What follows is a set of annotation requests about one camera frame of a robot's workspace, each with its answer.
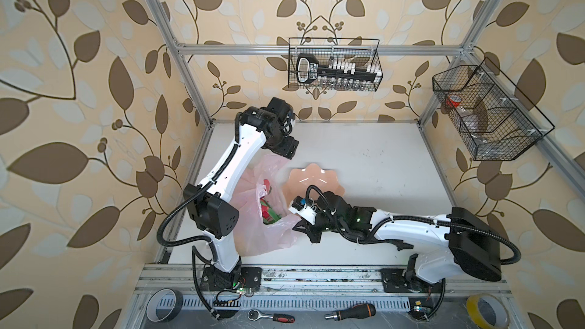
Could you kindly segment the pink dragon fruit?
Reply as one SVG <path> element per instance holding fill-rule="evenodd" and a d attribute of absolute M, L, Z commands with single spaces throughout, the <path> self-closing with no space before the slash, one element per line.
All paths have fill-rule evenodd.
<path fill-rule="evenodd" d="M 261 205 L 263 224 L 272 225 L 283 219 L 284 215 L 282 213 L 278 213 L 265 198 L 260 198 L 259 202 Z"/>

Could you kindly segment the pink plastic bag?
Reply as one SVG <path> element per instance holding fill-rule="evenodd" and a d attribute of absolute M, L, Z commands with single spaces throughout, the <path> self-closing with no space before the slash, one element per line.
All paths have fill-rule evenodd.
<path fill-rule="evenodd" d="M 242 257 L 290 248 L 299 237 L 293 227 L 300 218 L 288 210 L 277 184 L 277 174 L 287 163 L 281 156 L 265 155 L 236 185 L 231 204 L 239 211 L 234 239 Z"/>

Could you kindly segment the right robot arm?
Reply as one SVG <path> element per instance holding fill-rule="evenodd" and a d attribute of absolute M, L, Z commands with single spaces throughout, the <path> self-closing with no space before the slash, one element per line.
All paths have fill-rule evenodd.
<path fill-rule="evenodd" d="M 326 232 L 357 245 L 390 244 L 410 251 L 402 283 L 409 289 L 431 286 L 467 274 L 488 282 L 501 280 L 503 266 L 518 263 L 520 249 L 469 211 L 412 216 L 374 207 L 353 207 L 332 192 L 316 199 L 296 196 L 289 211 L 300 217 L 294 231 L 318 244 Z"/>

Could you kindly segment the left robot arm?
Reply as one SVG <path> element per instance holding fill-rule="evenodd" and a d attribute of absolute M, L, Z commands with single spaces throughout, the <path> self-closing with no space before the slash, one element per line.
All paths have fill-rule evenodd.
<path fill-rule="evenodd" d="M 197 241 L 207 242 L 213 257 L 204 263 L 214 269 L 224 286 L 232 287 L 237 283 L 242 259 L 236 251 L 233 231 L 239 220 L 239 211 L 230 200 L 240 177 L 259 150 L 266 149 L 287 159 L 294 157 L 299 144 L 291 136 L 294 123 L 292 106 L 277 97 L 272 98 L 266 107 L 250 107 L 237 113 L 231 146 L 198 185 L 185 187 L 184 201 L 158 228 L 158 243 L 174 248 L 193 245 Z M 187 210 L 203 234 L 170 241 L 164 237 L 165 229 L 182 210 Z"/>

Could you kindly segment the pink wavy plate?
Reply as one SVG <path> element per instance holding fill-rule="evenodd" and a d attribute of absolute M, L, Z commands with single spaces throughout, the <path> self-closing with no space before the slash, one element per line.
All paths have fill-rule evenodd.
<path fill-rule="evenodd" d="M 315 185 L 322 192 L 332 192 L 344 196 L 345 189 L 338 181 L 338 174 L 332 169 L 323 169 L 312 163 L 305 168 L 294 168 L 283 185 L 283 196 L 287 204 L 291 204 L 295 197 L 306 194 L 310 185 Z"/>

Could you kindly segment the black adjustable wrench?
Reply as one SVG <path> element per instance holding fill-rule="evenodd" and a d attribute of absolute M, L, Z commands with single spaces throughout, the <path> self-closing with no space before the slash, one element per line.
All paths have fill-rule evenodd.
<path fill-rule="evenodd" d="M 412 250 L 414 248 L 414 245 L 408 244 L 408 243 L 406 243 L 402 240 L 398 240 L 398 239 L 393 239 L 392 244 L 394 246 L 396 246 L 398 251 Z"/>

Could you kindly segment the black socket set holder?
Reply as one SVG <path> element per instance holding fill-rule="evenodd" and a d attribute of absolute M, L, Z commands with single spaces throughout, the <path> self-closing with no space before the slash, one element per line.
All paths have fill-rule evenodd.
<path fill-rule="evenodd" d="M 315 56 L 308 53 L 298 56 L 292 74 L 298 83 L 303 84 L 332 80 L 375 85 L 382 80 L 382 70 L 377 65 L 368 64 L 366 68 L 359 68 L 354 62 L 340 62 L 336 59 L 329 59 L 327 63 L 321 64 Z"/>

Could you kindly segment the black orange screwdriver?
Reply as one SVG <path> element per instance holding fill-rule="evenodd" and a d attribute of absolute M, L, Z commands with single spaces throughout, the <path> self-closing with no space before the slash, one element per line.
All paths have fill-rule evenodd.
<path fill-rule="evenodd" d="M 347 319 L 366 319 L 376 315 L 376 307 L 371 303 L 362 303 L 349 309 L 337 310 L 327 314 L 325 320 L 343 321 Z"/>

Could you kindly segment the yellow tape roll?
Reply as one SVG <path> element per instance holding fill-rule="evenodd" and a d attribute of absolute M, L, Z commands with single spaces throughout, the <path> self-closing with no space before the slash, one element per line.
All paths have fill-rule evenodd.
<path fill-rule="evenodd" d="M 479 328 L 509 328 L 509 313 L 504 304 L 493 295 L 471 295 L 466 300 L 466 310 L 469 318 Z"/>

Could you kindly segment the black tape roll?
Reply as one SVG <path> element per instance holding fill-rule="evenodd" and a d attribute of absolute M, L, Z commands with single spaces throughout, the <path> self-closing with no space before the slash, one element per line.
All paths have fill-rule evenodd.
<path fill-rule="evenodd" d="M 175 319 L 181 312 L 184 296 L 176 289 L 164 288 L 155 292 L 146 306 L 146 318 L 152 323 Z"/>

